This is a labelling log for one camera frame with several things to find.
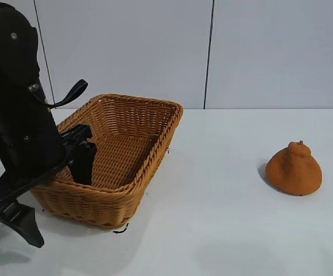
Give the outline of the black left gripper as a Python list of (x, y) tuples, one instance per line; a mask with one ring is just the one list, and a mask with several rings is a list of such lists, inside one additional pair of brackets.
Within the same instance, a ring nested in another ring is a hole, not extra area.
[(0, 211), (68, 166), (76, 183), (92, 185), (97, 146), (88, 125), (60, 133), (38, 83), (18, 88), (0, 80)]

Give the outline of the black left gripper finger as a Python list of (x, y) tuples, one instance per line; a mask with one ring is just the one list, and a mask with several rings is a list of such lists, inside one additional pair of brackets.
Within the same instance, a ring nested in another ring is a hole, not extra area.
[(13, 201), (0, 211), (0, 222), (17, 232), (28, 244), (37, 248), (44, 245), (33, 207)]

